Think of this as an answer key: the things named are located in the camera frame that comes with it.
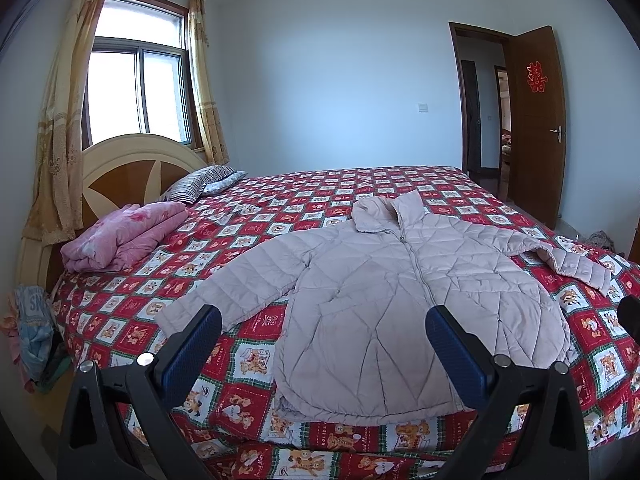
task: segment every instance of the jacket collar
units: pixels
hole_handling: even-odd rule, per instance
[[[424,216],[422,197],[416,190],[393,200],[374,196],[358,200],[351,212],[356,229],[362,233],[377,233],[385,229],[405,229]]]

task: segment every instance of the window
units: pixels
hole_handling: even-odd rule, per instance
[[[89,60],[85,147],[135,133],[199,147],[185,18],[186,9],[164,0],[105,0]]]

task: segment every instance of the bedspread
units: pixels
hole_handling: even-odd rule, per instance
[[[413,189],[431,212],[520,230],[611,270],[605,298],[556,275],[534,254],[512,258],[564,309],[589,446],[640,429],[639,349],[616,317],[624,295],[640,296],[640,268],[540,227],[455,168],[316,171],[245,180],[197,202],[189,219],[129,272],[65,275],[54,298],[57,323],[76,363],[90,358],[101,367],[128,364],[164,343],[155,314],[238,254],[275,235],[348,219],[361,197],[395,198]],[[273,348],[286,301],[281,298],[222,335],[185,403],[174,409],[174,420],[196,453],[224,478],[434,475],[472,424],[473,412],[376,427],[274,416]],[[493,468],[510,456],[525,414],[525,406],[514,411]],[[128,409],[124,417],[144,440],[135,414]]]

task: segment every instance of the curtain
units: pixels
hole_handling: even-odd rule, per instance
[[[206,47],[209,46],[209,41],[204,29],[204,0],[189,0],[187,31],[191,84],[204,153],[208,164],[226,164],[229,156],[207,75]]]
[[[82,228],[81,115],[89,56],[104,0],[72,0],[38,122],[33,205],[23,235],[44,245]]]

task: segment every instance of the headboard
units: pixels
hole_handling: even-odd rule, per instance
[[[151,134],[113,137],[94,144],[82,156],[85,229],[126,204],[154,202],[178,179],[206,166],[189,148]],[[51,291],[63,270],[61,246],[22,238],[16,285],[39,285]]]

